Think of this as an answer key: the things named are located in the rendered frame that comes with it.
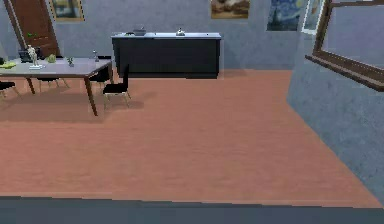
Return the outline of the grey pan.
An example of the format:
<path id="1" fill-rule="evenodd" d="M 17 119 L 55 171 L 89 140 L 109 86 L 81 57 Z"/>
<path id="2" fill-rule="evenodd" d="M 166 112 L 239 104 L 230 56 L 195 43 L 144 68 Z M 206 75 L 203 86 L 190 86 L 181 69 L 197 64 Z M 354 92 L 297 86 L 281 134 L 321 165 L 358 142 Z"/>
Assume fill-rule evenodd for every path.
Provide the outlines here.
<path id="1" fill-rule="evenodd" d="M 125 33 L 125 36 L 144 36 L 146 34 L 146 30 L 144 27 L 140 29 L 134 29 L 133 31 L 129 31 Z"/>

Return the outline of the dark sideboard pale top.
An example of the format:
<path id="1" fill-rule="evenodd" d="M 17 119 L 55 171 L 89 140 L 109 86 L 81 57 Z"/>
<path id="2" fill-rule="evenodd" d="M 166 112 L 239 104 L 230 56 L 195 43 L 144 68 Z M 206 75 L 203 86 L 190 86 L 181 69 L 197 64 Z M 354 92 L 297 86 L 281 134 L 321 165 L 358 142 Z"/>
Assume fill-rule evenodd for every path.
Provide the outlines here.
<path id="1" fill-rule="evenodd" d="M 111 37 L 120 77 L 216 79 L 219 74 L 219 33 L 116 34 Z"/>

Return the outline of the black chair wooden legs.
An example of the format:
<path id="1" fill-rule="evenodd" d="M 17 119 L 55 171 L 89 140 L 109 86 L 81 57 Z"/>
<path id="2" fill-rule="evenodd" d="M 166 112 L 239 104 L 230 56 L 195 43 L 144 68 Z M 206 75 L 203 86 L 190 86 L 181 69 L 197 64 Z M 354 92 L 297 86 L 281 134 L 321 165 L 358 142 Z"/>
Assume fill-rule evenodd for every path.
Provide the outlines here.
<path id="1" fill-rule="evenodd" d="M 42 92 L 42 83 L 43 82 L 46 82 L 48 84 L 48 86 L 50 87 L 51 86 L 51 83 L 54 82 L 56 84 L 57 87 L 60 87 L 60 84 L 59 84 L 59 81 L 61 80 L 64 85 L 69 88 L 69 84 L 66 82 L 66 80 L 64 78 L 36 78 L 38 80 L 38 83 L 39 83 L 39 93 Z"/>
<path id="2" fill-rule="evenodd" d="M 98 83 L 100 86 L 104 86 L 110 77 L 109 67 L 105 67 L 90 77 L 89 80 Z"/>
<path id="3" fill-rule="evenodd" d="M 5 91 L 7 89 L 12 89 L 18 97 L 21 97 L 21 94 L 17 90 L 16 84 L 14 82 L 0 81 L 0 101 L 3 101 L 6 98 Z"/>
<path id="4" fill-rule="evenodd" d="M 129 67 L 126 67 L 123 72 L 123 81 L 121 83 L 107 84 L 102 94 L 104 96 L 104 108 L 111 102 L 112 96 L 122 96 L 126 106 L 129 106 L 128 100 L 131 98 L 128 90 L 128 75 Z"/>

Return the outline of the brown landscape painting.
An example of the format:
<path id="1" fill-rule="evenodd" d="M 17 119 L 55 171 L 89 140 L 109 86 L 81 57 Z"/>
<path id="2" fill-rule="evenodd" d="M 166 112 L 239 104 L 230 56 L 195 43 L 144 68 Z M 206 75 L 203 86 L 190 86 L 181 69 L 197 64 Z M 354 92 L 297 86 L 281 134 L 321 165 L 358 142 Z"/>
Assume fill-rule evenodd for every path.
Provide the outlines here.
<path id="1" fill-rule="evenodd" d="M 210 0 L 212 19 L 247 19 L 250 0 Z"/>

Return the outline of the blue night sky painting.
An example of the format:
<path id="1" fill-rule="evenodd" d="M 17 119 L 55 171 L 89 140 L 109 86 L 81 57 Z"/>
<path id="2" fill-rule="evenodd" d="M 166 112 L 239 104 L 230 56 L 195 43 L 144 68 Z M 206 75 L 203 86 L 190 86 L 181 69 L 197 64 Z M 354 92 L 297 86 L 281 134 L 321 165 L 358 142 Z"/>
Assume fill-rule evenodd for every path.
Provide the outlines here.
<path id="1" fill-rule="evenodd" d="M 268 31 L 296 31 L 306 0 L 271 0 Z"/>

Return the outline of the grey dining table wooden legs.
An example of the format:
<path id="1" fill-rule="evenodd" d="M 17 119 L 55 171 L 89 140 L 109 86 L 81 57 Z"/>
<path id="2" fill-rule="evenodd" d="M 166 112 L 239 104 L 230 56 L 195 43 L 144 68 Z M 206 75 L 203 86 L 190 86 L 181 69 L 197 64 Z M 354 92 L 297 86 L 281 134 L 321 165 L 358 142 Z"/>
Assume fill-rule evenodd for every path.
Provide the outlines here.
<path id="1" fill-rule="evenodd" d="M 42 64 L 43 67 L 39 70 L 31 69 L 31 63 L 22 63 L 20 59 L 14 59 L 13 63 L 15 63 L 16 66 L 10 69 L 0 68 L 0 77 L 25 78 L 32 93 L 35 93 L 32 78 L 83 79 L 89 103 L 95 116 L 98 115 L 98 112 L 94 101 L 90 78 L 105 67 L 108 68 L 110 78 L 113 78 L 111 59 L 99 59 L 98 61 L 95 61 L 91 58 L 74 58 L 73 66 L 70 66 L 66 59 L 58 59 L 55 63 L 48 63 L 45 60 L 40 60 L 39 63 Z"/>

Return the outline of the white framed picture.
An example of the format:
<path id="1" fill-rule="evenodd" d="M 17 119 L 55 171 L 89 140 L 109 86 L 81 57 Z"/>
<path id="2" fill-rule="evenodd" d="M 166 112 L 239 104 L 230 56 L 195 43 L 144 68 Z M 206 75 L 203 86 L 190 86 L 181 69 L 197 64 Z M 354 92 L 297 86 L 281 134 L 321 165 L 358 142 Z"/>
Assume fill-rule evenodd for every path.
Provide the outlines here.
<path id="1" fill-rule="evenodd" d="M 315 35 L 325 0 L 308 0 L 302 32 Z"/>

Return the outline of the gold framed painting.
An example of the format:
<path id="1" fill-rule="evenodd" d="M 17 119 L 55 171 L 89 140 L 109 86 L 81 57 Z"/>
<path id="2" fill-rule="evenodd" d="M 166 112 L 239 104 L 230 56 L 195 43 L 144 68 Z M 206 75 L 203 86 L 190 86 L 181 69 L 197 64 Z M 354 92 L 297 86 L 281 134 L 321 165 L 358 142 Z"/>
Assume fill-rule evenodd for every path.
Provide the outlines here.
<path id="1" fill-rule="evenodd" d="M 49 5 L 56 22 L 84 21 L 81 0 L 49 0 Z"/>

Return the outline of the white figure statue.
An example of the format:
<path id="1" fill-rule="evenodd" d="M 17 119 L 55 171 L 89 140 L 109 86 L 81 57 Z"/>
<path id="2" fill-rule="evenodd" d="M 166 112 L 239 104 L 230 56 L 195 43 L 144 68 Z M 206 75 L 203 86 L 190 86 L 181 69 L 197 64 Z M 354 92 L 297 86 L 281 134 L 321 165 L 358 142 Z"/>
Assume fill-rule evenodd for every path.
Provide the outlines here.
<path id="1" fill-rule="evenodd" d="M 32 45 L 29 45 L 27 48 L 27 52 L 32 60 L 32 64 L 30 65 L 30 69 L 42 69 L 43 66 L 38 63 L 37 53 L 35 48 Z"/>

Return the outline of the brown framed window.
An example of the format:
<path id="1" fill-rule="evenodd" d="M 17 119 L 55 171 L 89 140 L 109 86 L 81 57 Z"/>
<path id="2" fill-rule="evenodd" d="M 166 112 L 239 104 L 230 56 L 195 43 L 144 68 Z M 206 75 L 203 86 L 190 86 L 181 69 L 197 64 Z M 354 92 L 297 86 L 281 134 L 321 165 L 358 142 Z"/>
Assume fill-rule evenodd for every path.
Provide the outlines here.
<path id="1" fill-rule="evenodd" d="M 384 92 L 384 0 L 325 0 L 305 58 Z"/>

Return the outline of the brown wooden room door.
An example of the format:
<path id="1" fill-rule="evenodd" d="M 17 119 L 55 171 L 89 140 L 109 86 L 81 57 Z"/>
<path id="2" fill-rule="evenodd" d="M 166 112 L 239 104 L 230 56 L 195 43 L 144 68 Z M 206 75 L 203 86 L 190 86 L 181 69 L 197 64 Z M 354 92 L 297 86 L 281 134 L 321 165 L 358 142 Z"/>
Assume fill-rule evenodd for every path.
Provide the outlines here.
<path id="1" fill-rule="evenodd" d="M 40 47 L 44 56 L 60 56 L 60 49 L 45 0 L 2 0 L 14 28 L 20 49 Z M 37 33 L 28 38 L 27 33 Z"/>

